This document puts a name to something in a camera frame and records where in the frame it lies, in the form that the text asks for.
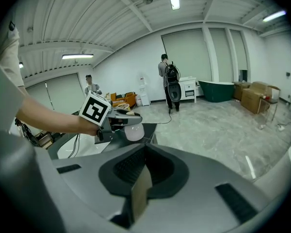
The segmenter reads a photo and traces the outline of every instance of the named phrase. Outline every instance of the window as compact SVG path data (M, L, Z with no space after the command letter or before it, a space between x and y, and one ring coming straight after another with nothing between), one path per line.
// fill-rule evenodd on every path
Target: window
M210 59L202 30L183 31L162 37L166 53L181 77L212 81Z
M247 57L244 49L243 38L239 31L231 30L232 38L235 45L236 57L238 63L238 70L248 70Z
M50 110L66 114L78 111L85 101L77 74L48 80L26 90L40 104ZM28 127L33 135L42 131L31 126Z
M209 29L209 31L218 61L219 81L232 82L234 80L233 65L226 32L224 29Z

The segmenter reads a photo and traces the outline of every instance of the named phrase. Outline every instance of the cardboard box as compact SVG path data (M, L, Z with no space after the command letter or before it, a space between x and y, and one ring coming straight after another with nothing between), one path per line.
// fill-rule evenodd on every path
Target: cardboard box
M248 82L233 82L235 84L234 98L241 101L243 95L243 89L249 88L251 83Z
M260 98L272 96L272 89L268 84L263 82L253 82L250 88L242 90L241 105L254 114L258 113ZM266 103L261 103L260 112L264 112L269 108Z

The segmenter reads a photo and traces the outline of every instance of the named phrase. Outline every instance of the gray floor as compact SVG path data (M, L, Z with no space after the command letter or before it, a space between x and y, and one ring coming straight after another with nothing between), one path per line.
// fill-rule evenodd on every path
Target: gray floor
M145 123L164 123L170 120L165 102L138 107ZM291 112L285 103L278 105L273 122L263 130L265 114L254 115L233 100L211 103L197 99L180 104L180 112L171 112L172 121L159 124L156 136L160 145L200 154L215 159L243 177L254 176L246 156L250 159L256 178L271 169L291 145L291 125L280 132L278 123L291 122Z

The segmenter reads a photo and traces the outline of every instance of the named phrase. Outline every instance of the man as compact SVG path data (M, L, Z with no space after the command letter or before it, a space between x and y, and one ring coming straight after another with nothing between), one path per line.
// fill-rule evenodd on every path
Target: man
M166 94L168 108L172 109L173 104L172 104L171 98L170 98L169 93L168 93L168 82L167 82L167 76L166 76L166 69L169 68L168 66L169 66L168 56L167 56L167 54L162 54L162 62L159 63L159 75L161 77L163 77L163 85L164 85L164 90L165 90L165 94ZM179 102L175 102L176 111L179 111L179 105L180 105Z
M11 19L12 16L6 16L0 25L0 67L25 96L16 118L45 131L96 135L98 130L96 124L80 116L50 110L39 104L26 92L19 69L19 35Z
M87 87L85 88L86 96L88 95L89 91L93 91L93 92L98 93L99 85L96 83L93 83L92 75L86 75L85 78L86 78L86 82L87 82Z

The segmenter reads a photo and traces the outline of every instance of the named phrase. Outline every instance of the human arm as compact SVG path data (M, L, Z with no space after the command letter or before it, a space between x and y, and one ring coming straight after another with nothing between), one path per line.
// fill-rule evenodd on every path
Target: human arm
M24 94L24 101L16 117L35 128L57 133L86 133L96 135L97 125L74 115L58 113L35 101L26 92L18 60L18 31L9 21L0 31L0 66Z
M35 101L26 92L25 87L19 87L25 95L23 104L16 118L35 128L58 133L84 133L96 135L98 126L80 116L52 111Z
M85 88L84 92L85 92L85 95L87 96L88 95L88 88L87 87Z
M160 75L161 77L164 76L164 73L163 73L163 70L162 70L161 63L159 63L159 75Z

